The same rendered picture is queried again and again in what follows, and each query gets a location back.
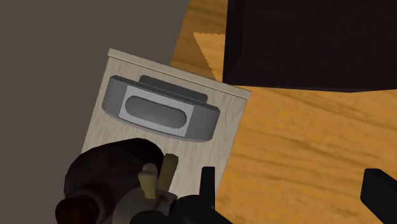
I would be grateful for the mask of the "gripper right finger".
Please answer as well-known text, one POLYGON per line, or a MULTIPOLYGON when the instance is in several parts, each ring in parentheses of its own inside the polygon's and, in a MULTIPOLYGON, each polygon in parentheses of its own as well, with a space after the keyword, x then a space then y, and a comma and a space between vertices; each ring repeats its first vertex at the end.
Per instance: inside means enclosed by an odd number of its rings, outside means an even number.
POLYGON ((360 199, 383 224, 397 224, 397 180, 390 175, 365 169, 360 199))

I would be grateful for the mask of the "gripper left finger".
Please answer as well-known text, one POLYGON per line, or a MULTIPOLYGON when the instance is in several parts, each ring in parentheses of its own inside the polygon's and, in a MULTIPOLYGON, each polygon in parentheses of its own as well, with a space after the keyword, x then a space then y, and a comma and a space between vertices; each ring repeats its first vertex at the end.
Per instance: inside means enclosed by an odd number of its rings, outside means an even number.
POLYGON ((215 210, 215 168, 203 167, 199 194, 177 197, 157 191, 154 205, 140 209, 130 224, 233 224, 215 210))

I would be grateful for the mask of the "pale wood bedside table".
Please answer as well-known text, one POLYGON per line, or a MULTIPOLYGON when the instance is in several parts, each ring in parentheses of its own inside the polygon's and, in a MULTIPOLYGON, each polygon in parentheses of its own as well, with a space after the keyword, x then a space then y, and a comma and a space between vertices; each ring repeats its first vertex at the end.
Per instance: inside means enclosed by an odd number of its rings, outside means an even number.
POLYGON ((140 137, 155 143, 164 153, 178 156, 178 167, 170 188, 172 193, 179 197, 197 194, 204 166, 215 167, 215 185, 218 186, 250 91, 115 49, 109 49, 108 57, 82 152, 101 144, 140 137), (220 110, 212 139, 206 142, 185 141, 139 129, 108 115, 102 109, 102 102, 109 78, 113 75, 133 81, 147 75, 207 95, 207 103, 220 110))

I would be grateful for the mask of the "grey oval alarm clock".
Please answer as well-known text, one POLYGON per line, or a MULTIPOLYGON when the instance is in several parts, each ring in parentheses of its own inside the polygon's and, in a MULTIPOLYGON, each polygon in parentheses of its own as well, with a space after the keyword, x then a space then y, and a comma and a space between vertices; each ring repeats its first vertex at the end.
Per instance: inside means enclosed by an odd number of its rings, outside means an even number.
POLYGON ((214 135, 220 115, 208 96, 179 85, 142 75, 137 81, 109 78, 102 109, 129 125, 185 141, 206 142, 214 135))

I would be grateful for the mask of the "black robot stand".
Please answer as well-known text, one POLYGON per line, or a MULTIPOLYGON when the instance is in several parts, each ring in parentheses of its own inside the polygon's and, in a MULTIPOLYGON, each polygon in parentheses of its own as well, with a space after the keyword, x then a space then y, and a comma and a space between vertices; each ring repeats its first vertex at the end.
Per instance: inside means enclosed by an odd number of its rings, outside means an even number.
POLYGON ((397 0, 228 0, 223 81, 397 89, 397 0))

